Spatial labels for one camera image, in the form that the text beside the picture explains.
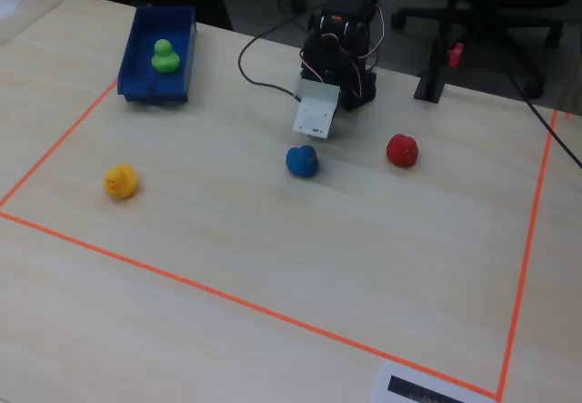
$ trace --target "blue bin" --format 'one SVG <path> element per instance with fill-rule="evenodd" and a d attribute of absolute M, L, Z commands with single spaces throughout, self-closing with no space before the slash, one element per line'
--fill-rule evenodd
<path fill-rule="evenodd" d="M 152 66 L 159 39 L 170 41 L 180 56 L 174 73 L 161 74 Z M 143 103 L 187 101 L 195 40 L 194 7 L 138 7 L 119 68 L 117 93 L 126 101 Z"/>

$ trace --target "floor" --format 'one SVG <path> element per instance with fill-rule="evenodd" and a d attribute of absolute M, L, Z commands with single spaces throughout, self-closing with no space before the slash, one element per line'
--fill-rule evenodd
<path fill-rule="evenodd" d="M 306 0 L 307 6 L 317 5 L 325 0 Z M 446 0 L 382 0 L 386 21 L 386 37 L 380 50 L 379 66 L 398 72 L 417 75 L 426 68 L 430 45 L 436 32 L 437 24 L 432 21 L 410 19 L 403 31 L 395 32 L 389 26 L 393 11 L 406 6 L 444 6 Z M 280 23 L 285 18 L 277 10 L 276 0 L 226 0 L 235 30 L 247 35 L 258 35 L 269 27 Z M 289 8 L 288 0 L 283 0 L 285 10 Z M 575 86 L 580 66 L 580 26 L 576 19 L 577 11 L 567 9 L 556 15 L 567 19 L 564 34 L 558 50 L 545 50 L 543 47 L 545 29 L 524 29 L 514 32 L 514 37 L 536 59 L 547 75 L 545 94 L 536 104 L 559 108 L 567 112 L 582 113 L 578 101 L 580 86 Z M 460 34 L 460 27 L 454 37 Z M 375 19 L 373 37 L 380 37 L 381 23 Z M 294 25 L 287 25 L 267 37 L 269 40 L 292 46 L 301 46 L 306 34 Z M 513 71 L 523 83 L 527 74 L 511 59 L 507 60 Z M 499 96 L 519 99 L 515 88 L 507 77 L 500 72 L 494 50 L 486 44 L 471 44 L 463 55 L 461 66 L 457 70 L 446 68 L 443 77 L 447 83 L 463 86 Z"/>

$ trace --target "orange tape line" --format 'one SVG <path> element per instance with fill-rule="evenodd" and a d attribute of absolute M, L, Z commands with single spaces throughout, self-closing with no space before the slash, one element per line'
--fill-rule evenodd
<path fill-rule="evenodd" d="M 552 114 L 550 127 L 552 130 L 556 126 L 557 110 Z M 552 136 L 548 133 L 546 137 L 546 147 L 544 148 L 544 155 L 542 163 L 539 166 L 539 175 L 537 176 L 536 194 L 534 196 L 534 203 L 531 208 L 531 215 L 529 217 L 529 227 L 527 228 L 526 246 L 524 248 L 524 258 L 521 261 L 521 272 L 519 273 L 519 283 L 517 284 L 516 302 L 513 306 L 513 316 L 511 317 L 511 326 L 509 328 L 509 335 L 507 337 L 506 353 L 503 357 L 503 367 L 501 368 L 501 376 L 499 378 L 499 386 L 497 387 L 497 402 L 501 403 L 503 399 L 503 391 L 506 387 L 507 371 L 509 370 L 509 360 L 511 359 L 511 352 L 516 340 L 517 321 L 519 320 L 519 309 L 521 308 L 521 300 L 524 296 L 524 287 L 526 286 L 527 267 L 529 266 L 529 254 L 531 252 L 531 245 L 534 240 L 534 233 L 536 231 L 537 209 L 539 207 L 539 200 L 542 197 L 542 188 L 544 187 L 544 176 L 546 175 L 547 159 L 549 157 L 549 150 L 552 147 Z"/>
<path fill-rule="evenodd" d="M 330 339 L 333 339 L 333 340 L 340 342 L 342 344 L 346 344 L 346 345 L 351 346 L 353 348 L 358 348 L 360 350 L 371 353 L 372 355 L 376 355 L 376 356 L 379 356 L 379 357 L 384 358 L 384 359 L 392 360 L 392 361 L 397 362 L 399 364 L 402 364 L 402 365 L 405 365 L 407 367 L 410 367 L 410 368 L 416 369 L 418 371 L 421 371 L 423 373 L 426 373 L 430 376 L 434 376 L 435 378 L 440 378 L 440 379 L 445 380 L 447 382 L 458 385 L 462 388 L 469 389 L 470 391 L 476 392 L 477 394 L 481 394 L 482 396 L 489 397 L 489 398 L 496 397 L 496 394 L 494 394 L 493 392 L 486 391 L 482 388 L 476 387 L 475 385 L 471 385 L 470 383 L 467 383 L 467 382 L 460 380 L 458 378 L 453 378 L 451 376 L 448 376 L 447 374 L 439 373 L 438 371 L 435 371 L 434 369 L 423 367 L 423 366 L 418 365 L 418 364 L 411 362 L 409 360 L 405 360 L 405 359 L 396 357 L 394 355 L 390 355 L 384 351 L 377 350 L 375 348 L 366 346 L 364 344 L 360 344 L 359 342 L 355 342 L 351 339 L 340 337 L 339 335 L 336 335 L 335 333 L 328 332 L 327 330 L 324 330 L 324 329 L 319 328 L 319 327 L 311 326 L 310 324 L 304 323 L 303 321 L 299 321 L 298 319 L 294 319 L 294 318 L 285 316 L 283 314 L 279 314 L 278 312 L 275 312 L 274 310 L 267 309 L 266 307 L 256 305 L 255 303 L 251 303 L 250 301 L 246 301 L 242 298 L 232 296 L 232 295 L 227 294 L 225 292 L 219 291 L 218 289 L 214 289 L 213 287 L 208 287 L 206 285 L 202 285 L 201 283 L 195 282 L 194 280 L 190 280 L 188 278 L 179 276 L 177 274 L 170 273 L 168 271 L 165 271 L 165 270 L 157 268 L 157 267 L 152 267 L 151 265 L 144 264 L 143 262 L 139 262 L 139 261 L 131 259 L 129 257 L 125 257 L 125 256 L 119 255 L 117 253 L 114 253 L 112 251 L 105 250 L 104 248 L 93 246 L 93 245 L 88 244 L 88 243 L 81 241 L 79 239 L 69 237 L 69 236 L 64 235 L 62 233 L 51 230 L 50 228 L 39 226 L 38 224 L 32 223 L 30 221 L 26 221 L 22 218 L 8 215 L 7 213 L 4 213 L 4 212 L 0 212 L 0 217 L 8 219 L 10 221 L 14 221 L 14 222 L 21 224 L 23 226 L 31 227 L 35 230 L 47 233 L 48 235 L 51 235 L 53 237 L 58 237 L 60 239 L 63 239 L 64 241 L 70 242 L 72 244 L 76 244 L 76 245 L 83 247 L 83 248 L 87 248 L 89 250 L 95 251 L 95 252 L 100 253 L 102 255 L 112 257 L 113 259 L 117 259 L 117 260 L 125 262 L 129 265 L 132 265 L 134 267 L 144 269 L 145 271 L 151 271 L 152 273 L 156 273 L 159 276 L 171 278 L 172 280 L 175 280 L 176 282 L 184 283 L 185 285 L 189 285 L 190 287 L 195 287 L 196 289 L 200 289 L 200 290 L 205 291 L 205 292 L 212 294 L 214 296 L 221 297 L 221 298 L 228 300 L 228 301 L 232 301 L 233 303 L 237 303 L 238 305 L 248 307 L 248 308 L 253 309 L 253 310 L 260 312 L 262 314 L 269 315 L 270 317 L 280 319 L 281 321 L 285 321 L 286 323 L 292 324 L 292 325 L 297 326 L 297 327 L 301 327 L 305 330 L 309 330 L 310 332 L 317 333 L 318 335 L 321 335 L 322 337 L 330 338 Z"/>
<path fill-rule="evenodd" d="M 81 122 L 85 118 L 87 118 L 87 116 L 93 111 L 93 109 L 95 109 L 97 105 L 101 103 L 101 101 L 107 96 L 107 94 L 109 94 L 109 91 L 111 91 L 111 89 L 113 89 L 115 85 L 117 85 L 117 80 L 113 82 L 111 85 L 109 85 L 105 92 L 101 94 L 93 102 L 93 104 L 73 123 L 73 125 L 70 126 L 69 129 L 61 137 L 58 138 L 55 144 L 51 146 L 50 149 L 40 159 L 38 159 L 38 162 L 36 162 L 34 166 L 30 168 L 28 172 L 20 180 L 18 180 L 18 183 L 16 183 L 16 185 L 12 189 L 10 189 L 8 194 L 6 194 L 5 197 L 2 200 L 0 200 L 0 207 L 2 207 L 6 203 L 6 201 L 8 201 L 16 193 L 16 191 L 20 189 L 20 187 L 25 183 L 25 181 L 28 180 L 30 176 L 34 174 L 35 171 L 47 160 L 47 158 L 51 156 L 61 144 L 63 144 L 65 139 L 67 139 L 69 135 L 73 133 L 73 130 L 75 130 L 77 126 L 81 124 Z"/>

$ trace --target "chair leg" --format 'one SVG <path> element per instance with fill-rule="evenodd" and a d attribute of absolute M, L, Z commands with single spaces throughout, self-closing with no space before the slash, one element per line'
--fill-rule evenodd
<path fill-rule="evenodd" d="M 546 76 L 537 67 L 523 47 L 511 37 L 505 30 L 497 32 L 497 40 L 508 53 L 528 71 L 534 78 L 526 82 L 524 92 L 529 98 L 540 98 L 544 92 Z"/>
<path fill-rule="evenodd" d="M 392 14 L 391 25 L 395 30 L 400 30 L 406 25 L 406 19 L 413 18 L 432 19 L 441 21 L 446 9 L 431 8 L 404 8 Z M 471 23 L 471 12 L 466 9 L 458 9 L 451 15 L 452 23 L 458 25 L 469 25 Z"/>
<path fill-rule="evenodd" d="M 404 18 L 412 16 L 413 18 L 433 19 L 435 21 L 440 21 L 444 13 L 445 9 L 405 8 L 398 10 L 396 15 Z"/>
<path fill-rule="evenodd" d="M 552 30 L 561 30 L 564 27 L 564 23 L 561 21 L 551 18 L 540 18 L 538 16 L 502 15 L 498 19 L 506 28 L 549 27 Z"/>
<path fill-rule="evenodd" d="M 556 19 L 527 15 L 504 15 L 499 17 L 499 22 L 505 28 L 549 27 L 545 47 L 553 49 L 559 46 L 564 27 L 564 23 Z"/>

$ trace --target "wire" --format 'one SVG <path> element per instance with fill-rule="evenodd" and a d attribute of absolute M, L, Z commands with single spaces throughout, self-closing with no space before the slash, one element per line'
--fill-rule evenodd
<path fill-rule="evenodd" d="M 380 45 L 382 44 L 382 41 L 384 41 L 384 32 L 385 32 L 384 17 L 382 16 L 382 9 L 380 8 L 380 6 L 377 5 L 376 7 L 378 9 L 378 13 L 380 14 L 380 20 L 382 21 L 382 36 L 380 37 L 380 40 L 378 41 L 377 45 L 374 48 L 372 48 L 372 50 L 368 54 L 358 56 L 358 58 L 360 58 L 360 59 L 368 57 L 369 55 L 374 53 L 380 47 Z"/>
<path fill-rule="evenodd" d="M 301 58 L 303 65 L 305 65 L 313 74 L 315 74 L 321 83 L 325 83 L 324 78 L 320 76 L 319 73 L 315 69 L 313 69 L 313 67 L 305 60 L 305 58 L 303 57 L 303 50 L 299 51 L 299 57 Z"/>
<path fill-rule="evenodd" d="M 366 53 L 365 55 L 354 55 L 355 59 L 365 59 L 366 57 L 368 57 L 369 55 L 371 55 L 372 53 L 374 53 L 375 51 L 378 51 L 378 48 L 380 47 L 380 45 L 382 44 L 382 41 L 384 40 L 384 17 L 382 16 L 382 9 L 380 8 L 379 5 L 376 6 L 376 8 L 378 9 L 378 12 L 380 14 L 380 19 L 382 20 L 382 36 L 380 37 L 380 40 L 378 41 L 378 43 L 376 45 L 374 45 L 374 48 L 372 48 L 372 50 L 370 50 L 368 53 Z M 352 55 L 349 51 L 347 51 L 342 45 L 341 45 L 341 41 L 339 40 L 339 37 L 337 37 L 337 35 L 333 34 L 333 33 L 323 33 L 320 37 L 333 37 L 336 41 L 337 41 L 337 46 L 339 46 L 340 50 L 342 50 L 344 53 L 346 53 L 347 55 Z"/>
<path fill-rule="evenodd" d="M 380 50 L 379 48 L 376 49 L 376 60 L 374 61 L 374 63 L 367 69 L 367 72 L 372 71 L 374 68 L 376 68 L 376 66 L 378 65 L 378 62 L 380 61 Z"/>
<path fill-rule="evenodd" d="M 483 29 L 482 25 L 484 25 L 484 23 L 483 23 L 483 20 L 481 19 L 480 16 L 478 17 L 478 21 L 479 21 L 481 29 Z M 519 96 L 521 96 L 521 99 L 524 101 L 524 103 L 527 104 L 527 106 L 531 109 L 531 111 L 534 113 L 534 115 L 537 117 L 537 119 L 539 119 L 539 121 L 542 123 L 542 125 L 546 128 L 547 132 L 554 139 L 556 139 L 556 142 L 558 142 L 559 145 L 564 149 L 564 151 L 566 151 L 567 155 L 572 158 L 572 160 L 576 163 L 576 165 L 578 165 L 580 168 L 582 168 L 582 162 L 580 162 L 580 160 L 576 157 L 576 155 L 574 153 L 572 153 L 572 150 L 570 150 L 567 147 L 567 145 L 564 144 L 562 139 L 560 139 L 560 137 L 556 134 L 554 129 L 547 123 L 547 121 L 544 119 L 544 117 L 539 112 L 537 112 L 537 109 L 531 103 L 531 101 L 527 97 L 526 93 L 521 89 L 521 86 L 519 86 L 519 83 L 517 82 L 516 78 L 513 76 L 513 74 L 511 74 L 511 71 L 507 67 L 506 62 L 503 60 L 503 56 L 501 55 L 501 52 L 498 49 L 497 43 L 495 41 L 492 41 L 492 42 L 493 42 L 494 50 L 495 50 L 496 55 L 497 55 L 497 61 L 499 62 L 501 69 L 503 70 L 504 73 L 506 73 L 507 78 L 509 78 L 509 81 L 514 86 L 514 88 L 517 90 L 517 93 L 519 94 Z"/>
<path fill-rule="evenodd" d="M 519 93 L 519 96 L 521 96 L 521 99 L 524 100 L 524 102 L 529 106 L 529 108 L 534 113 L 534 115 L 537 116 L 537 119 L 539 119 L 541 121 L 541 123 L 544 125 L 544 127 L 547 129 L 547 131 L 549 132 L 549 134 L 552 137 L 554 137 L 554 139 L 556 139 L 556 142 L 558 142 L 560 144 L 560 146 L 562 148 L 564 148 L 564 151 L 566 151 L 566 153 L 570 157 L 572 157 L 572 160 L 574 162 L 576 162 L 576 164 L 580 168 L 582 168 L 582 162 L 580 162 L 580 160 L 576 157 L 576 155 L 574 153 L 572 153 L 572 151 L 567 147 L 566 144 L 564 144 L 564 142 L 562 141 L 562 139 L 560 139 L 560 137 L 556 134 L 556 132 L 552 129 L 552 127 L 547 123 L 547 121 L 544 119 L 544 117 L 539 112 L 537 112 L 537 110 L 534 107 L 534 105 L 532 105 L 531 101 L 529 101 L 529 98 L 527 98 L 526 93 L 524 91 L 522 91 L 521 87 L 517 83 L 516 78 L 513 77 L 513 74 L 511 74 L 511 72 L 507 69 L 507 67 L 506 67 L 505 63 L 503 62 L 503 60 L 500 57 L 499 57 L 499 60 L 501 62 L 501 65 L 503 67 L 504 72 L 506 73 L 507 77 L 509 78 L 509 81 L 515 87 L 515 89 Z"/>
<path fill-rule="evenodd" d="M 356 74 L 357 74 L 357 83 L 360 86 L 360 90 L 359 90 L 359 94 L 356 94 L 356 91 L 354 91 L 354 88 L 352 87 L 352 92 L 354 93 L 355 96 L 357 96 L 357 98 L 362 98 L 362 77 L 360 76 L 360 70 L 357 69 L 357 65 L 356 62 L 354 62 L 354 60 L 350 60 L 350 62 L 352 63 L 352 65 L 354 66 L 354 69 L 356 70 Z"/>
<path fill-rule="evenodd" d="M 316 10 L 317 8 L 321 7 L 322 5 L 324 5 L 325 3 L 327 3 L 327 1 L 324 1 L 323 3 L 319 4 L 319 5 L 315 5 L 313 7 L 310 7 L 307 12 L 311 12 L 313 10 Z M 245 53 L 245 51 L 248 49 L 249 46 L 251 46 L 252 44 L 254 44 L 257 40 L 261 39 L 262 37 L 265 37 L 267 35 L 270 35 L 271 33 L 275 32 L 277 29 L 284 27 L 285 25 L 295 21 L 299 16 L 302 16 L 303 14 L 300 15 L 296 15 L 293 16 L 291 18 L 287 18 L 284 22 L 275 25 L 274 27 L 269 28 L 268 30 L 266 30 L 265 32 L 261 33 L 260 35 L 255 36 L 253 39 L 251 39 L 248 44 L 245 45 L 245 47 L 241 50 L 240 54 L 238 55 L 238 70 L 240 71 L 240 74 L 245 78 L 245 80 L 252 84 L 252 85 L 256 85 L 256 86 L 263 86 L 263 87 L 270 87 L 272 89 L 276 89 L 277 91 L 281 91 L 281 92 L 285 92 L 287 95 L 292 96 L 295 100 L 297 101 L 301 101 L 301 97 L 297 96 L 296 94 L 294 94 L 293 92 L 289 91 L 288 89 L 285 89 L 284 87 L 281 86 L 277 86 L 277 85 L 272 85 L 270 83 L 262 83 L 262 82 L 257 82 L 256 80 L 253 80 L 252 78 L 250 78 L 249 76 L 246 75 L 245 70 L 243 69 L 243 66 L 241 64 L 241 61 L 243 60 L 243 54 Z"/>

